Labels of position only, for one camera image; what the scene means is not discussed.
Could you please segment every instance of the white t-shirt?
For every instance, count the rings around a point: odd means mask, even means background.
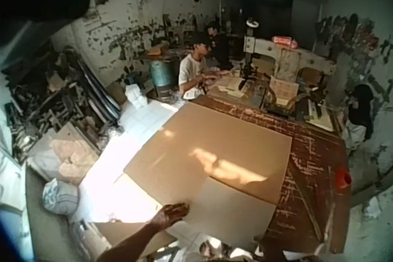
[[[195,61],[191,54],[187,55],[180,62],[180,71],[179,71],[179,85],[186,83],[195,79],[198,75],[200,75],[203,71],[207,70],[206,60],[202,58],[201,61]],[[183,95],[184,99],[194,99],[199,95],[204,94],[201,88],[198,86],[191,88],[189,91],[186,91]]]

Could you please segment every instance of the peeling paint wall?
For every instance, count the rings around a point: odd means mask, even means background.
[[[344,105],[344,91],[358,83],[374,92],[374,133],[359,150],[382,177],[393,167],[393,0],[328,0],[322,17],[316,52],[337,59],[331,102]]]
[[[223,7],[238,9],[240,0],[222,0]],[[91,0],[81,19],[52,36],[55,50],[78,48],[105,85],[127,71],[147,71],[136,57],[164,36],[163,15],[171,26],[204,25],[219,15],[219,0]]]

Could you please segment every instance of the sewing machine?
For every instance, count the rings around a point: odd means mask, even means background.
[[[252,36],[253,28],[247,29],[247,35],[244,37],[244,52],[246,53],[246,66],[251,65],[253,55],[264,55],[274,59],[274,79],[295,83],[297,75],[303,68],[315,69],[324,74],[324,84],[335,72],[337,65],[321,56],[301,48],[290,48],[284,45],[275,44],[272,41],[258,39]],[[278,114],[282,117],[290,117],[291,110],[300,99],[306,98],[308,109],[306,121],[328,131],[333,131],[332,122],[329,113],[324,105],[324,95],[320,91],[311,91],[308,94],[300,94],[289,101],[287,107],[278,106],[278,101],[271,101],[266,104],[267,111]]]
[[[244,52],[246,53],[246,64],[251,62],[252,55],[255,53],[274,58],[274,77],[288,82],[295,82],[299,70],[304,67],[322,71],[325,76],[329,77],[334,74],[337,67],[333,61],[305,49],[292,49],[252,36],[244,37]]]

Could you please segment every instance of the man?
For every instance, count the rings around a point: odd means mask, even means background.
[[[163,206],[151,221],[132,236],[102,253],[97,262],[137,261],[152,238],[160,231],[164,231],[182,220],[189,213],[189,209],[189,205],[183,202]]]
[[[176,222],[181,221],[188,213],[190,207],[185,203],[178,203],[174,205],[165,205],[163,206],[157,214],[151,219],[151,221],[147,222],[138,232],[134,233],[132,236],[128,237],[115,247],[107,250],[102,253],[97,262],[135,262],[142,255],[148,243],[152,240],[152,238],[159,233],[160,231],[164,231],[174,225]],[[275,249],[273,253],[269,251],[269,248]],[[188,262],[226,262],[226,261],[252,261],[251,259],[241,256],[237,259],[230,259],[230,254],[232,252],[232,248],[228,245],[225,245],[221,248],[221,252],[217,252],[208,242],[204,242],[200,246],[200,250],[198,253],[189,253],[184,261]],[[266,261],[271,262],[281,262],[286,261],[282,250],[277,247],[277,245],[267,247],[267,250],[263,251],[264,256],[266,257]]]
[[[192,100],[204,94],[203,84],[208,79],[216,79],[226,71],[208,71],[205,56],[210,52],[211,41],[203,32],[192,36],[193,52],[180,62],[179,91],[184,99]]]
[[[229,62],[229,41],[228,37],[219,34],[219,25],[212,21],[208,25],[208,34],[212,40],[211,55],[218,61],[221,70],[230,70],[233,66]]]
[[[357,85],[349,98],[348,121],[342,133],[349,156],[359,145],[371,138],[373,123],[371,120],[371,101],[374,99],[371,88],[366,84]]]

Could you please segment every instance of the debris pile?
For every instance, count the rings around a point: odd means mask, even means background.
[[[46,49],[29,63],[3,70],[12,97],[6,104],[7,122],[20,163],[50,128],[58,132],[70,121],[98,147],[101,136],[120,118],[119,105],[72,47],[61,53]]]

